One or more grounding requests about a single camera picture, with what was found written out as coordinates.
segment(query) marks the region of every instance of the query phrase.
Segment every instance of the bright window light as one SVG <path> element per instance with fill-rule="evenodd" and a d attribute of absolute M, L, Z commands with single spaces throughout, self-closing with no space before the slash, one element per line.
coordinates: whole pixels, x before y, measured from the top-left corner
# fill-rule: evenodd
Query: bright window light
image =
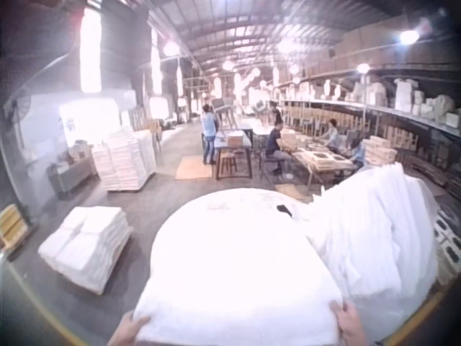
<path fill-rule="evenodd" d="M 300 71 L 300 68 L 297 64 L 294 63 L 293 65 L 291 65 L 290 67 L 291 74 L 297 74 L 299 71 Z"/>
<path fill-rule="evenodd" d="M 251 71 L 251 74 L 255 77 L 257 76 L 260 76 L 261 75 L 261 70 L 257 67 L 253 68 L 253 71 Z"/>
<path fill-rule="evenodd" d="M 297 49 L 297 45 L 289 40 L 283 40 L 279 43 L 278 48 L 281 53 L 288 54 Z"/>
<path fill-rule="evenodd" d="M 101 15 L 85 9 L 80 29 L 80 85 L 83 92 L 100 92 Z"/>
<path fill-rule="evenodd" d="M 407 30 L 400 34 L 400 41 L 403 45 L 413 45 L 419 39 L 419 34 L 415 30 Z"/>
<path fill-rule="evenodd" d="M 152 41 L 153 43 L 156 43 L 157 41 L 157 32 L 155 30 L 152 30 Z M 151 48 L 152 86 L 153 92 L 156 95 L 162 94 L 161 81 L 164 77 L 161 74 L 160 66 L 160 54 L 158 52 L 158 48 L 153 45 Z"/>
<path fill-rule="evenodd" d="M 165 97 L 151 97 L 149 99 L 149 108 L 151 109 L 151 117 L 153 119 L 165 120 L 170 116 L 168 100 Z"/>
<path fill-rule="evenodd" d="M 367 74 L 370 70 L 370 65 L 368 65 L 367 63 L 361 63 L 360 65 L 358 65 L 357 70 L 361 74 Z"/>
<path fill-rule="evenodd" d="M 113 99 L 82 99 L 59 108 L 68 146 L 84 140 L 99 144 L 120 128 L 117 103 Z"/>
<path fill-rule="evenodd" d="M 223 64 L 223 68 L 226 71 L 232 71 L 234 66 L 235 66 L 235 64 L 232 61 L 225 61 L 224 64 Z"/>
<path fill-rule="evenodd" d="M 176 70 L 176 79 L 177 79 L 177 84 L 178 84 L 178 96 L 181 97 L 182 95 L 184 95 L 184 89 L 182 87 L 181 66 L 178 66 L 178 69 Z"/>
<path fill-rule="evenodd" d="M 176 43 L 169 41 L 165 44 L 164 53 L 166 56 L 177 56 L 179 51 L 179 46 Z"/>
<path fill-rule="evenodd" d="M 223 97 L 223 90 L 221 89 L 221 79 L 215 78 L 214 85 L 215 85 L 215 97 L 217 99 L 220 99 L 221 97 Z"/>
<path fill-rule="evenodd" d="M 279 86 L 279 80 L 280 80 L 280 72 L 279 72 L 279 69 L 276 66 L 272 69 L 272 77 L 274 79 L 274 86 L 278 87 Z"/>
<path fill-rule="evenodd" d="M 186 99 L 183 97 L 178 98 L 178 107 L 186 107 L 186 106 L 187 106 Z"/>

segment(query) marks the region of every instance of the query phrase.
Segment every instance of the ceiling light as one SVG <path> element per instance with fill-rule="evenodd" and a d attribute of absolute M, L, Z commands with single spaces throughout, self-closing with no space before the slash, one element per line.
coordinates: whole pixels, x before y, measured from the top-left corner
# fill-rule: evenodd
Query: ceiling light
<path fill-rule="evenodd" d="M 291 74 L 297 74 L 299 71 L 300 71 L 300 68 L 299 68 L 298 65 L 296 65 L 295 63 L 293 65 L 291 65 L 291 67 L 290 67 L 290 73 Z"/>
<path fill-rule="evenodd" d="M 370 70 L 370 65 L 368 65 L 367 63 L 361 63 L 360 65 L 358 65 L 357 70 L 361 74 L 367 74 Z"/>
<path fill-rule="evenodd" d="M 164 53 L 166 56 L 177 56 L 179 51 L 179 46 L 176 43 L 169 41 L 165 44 Z"/>
<path fill-rule="evenodd" d="M 225 61 L 224 64 L 223 64 L 223 68 L 226 71 L 232 71 L 234 66 L 235 66 L 235 64 L 232 61 Z"/>
<path fill-rule="evenodd" d="M 253 68 L 253 71 L 251 72 L 251 74 L 255 77 L 259 76 L 261 74 L 261 70 L 257 67 Z"/>
<path fill-rule="evenodd" d="M 291 41 L 283 40 L 279 43 L 278 48 L 281 53 L 288 54 L 296 49 L 296 44 Z"/>
<path fill-rule="evenodd" d="M 415 30 L 407 30 L 400 34 L 400 41 L 403 45 L 413 45 L 419 39 L 419 34 Z"/>

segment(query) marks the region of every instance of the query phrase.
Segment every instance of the wall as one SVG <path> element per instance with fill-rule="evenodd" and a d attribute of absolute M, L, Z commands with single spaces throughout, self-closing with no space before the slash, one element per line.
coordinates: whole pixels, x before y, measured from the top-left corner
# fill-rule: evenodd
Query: wall
<path fill-rule="evenodd" d="M 113 98 L 119 111 L 129 110 L 136 106 L 134 91 L 124 89 L 109 89 L 98 94 L 64 92 L 32 96 L 30 111 L 18 125 L 24 147 L 33 149 L 37 160 L 26 165 L 29 186 L 26 187 L 23 184 L 24 178 L 18 179 L 15 175 L 13 178 L 21 196 L 33 194 L 29 197 L 32 213 L 39 213 L 40 209 L 55 196 L 46 169 L 51 163 L 56 162 L 58 155 L 68 148 L 59 113 L 60 107 L 72 101 L 94 97 Z M 10 163 L 17 161 L 11 156 L 11 149 L 9 154 L 7 159 Z"/>
<path fill-rule="evenodd" d="M 35 215 L 40 214 L 41 207 L 54 195 L 45 169 L 66 150 L 59 107 L 94 97 L 80 92 L 79 29 L 84 5 L 85 1 L 79 0 L 68 0 L 57 9 L 34 6 L 23 0 L 3 1 L 1 5 L 1 144 L 17 197 Z M 113 97 L 120 110 L 136 106 L 132 76 L 141 60 L 136 52 L 146 45 L 145 41 L 150 47 L 150 42 L 145 35 L 138 35 L 140 30 L 135 28 L 146 31 L 145 23 L 137 24 L 147 20 L 146 13 L 143 6 L 135 13 L 119 1 L 102 2 L 103 92 L 100 95 Z M 30 111 L 22 121 L 23 140 L 27 145 L 39 146 L 43 153 L 31 164 L 24 161 L 17 133 L 4 121 L 3 106 L 17 98 L 15 92 L 20 88 L 31 95 L 32 100 Z"/>

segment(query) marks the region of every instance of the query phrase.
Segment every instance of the warehouse ceiling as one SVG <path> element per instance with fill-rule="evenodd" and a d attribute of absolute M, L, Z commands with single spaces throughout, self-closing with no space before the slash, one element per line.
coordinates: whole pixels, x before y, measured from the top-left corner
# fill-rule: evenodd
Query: warehouse ceiling
<path fill-rule="evenodd" d="M 205 75 L 226 60 L 249 66 L 308 59 L 345 32 L 412 12 L 419 0 L 145 0 Z M 297 47 L 281 54 L 283 40 Z"/>

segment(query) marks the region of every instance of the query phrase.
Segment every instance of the stack of wooden planks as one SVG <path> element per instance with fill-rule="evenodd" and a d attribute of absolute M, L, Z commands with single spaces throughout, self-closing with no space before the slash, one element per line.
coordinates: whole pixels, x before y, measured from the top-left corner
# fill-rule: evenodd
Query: stack of wooden planks
<path fill-rule="evenodd" d="M 5 252 L 11 252 L 27 235 L 29 226 L 25 223 L 17 206 L 8 205 L 0 213 L 0 239 Z"/>
<path fill-rule="evenodd" d="M 362 144 L 365 145 L 365 158 L 370 165 L 383 166 L 395 162 L 397 151 L 390 147 L 387 139 L 371 136 L 364 139 Z"/>

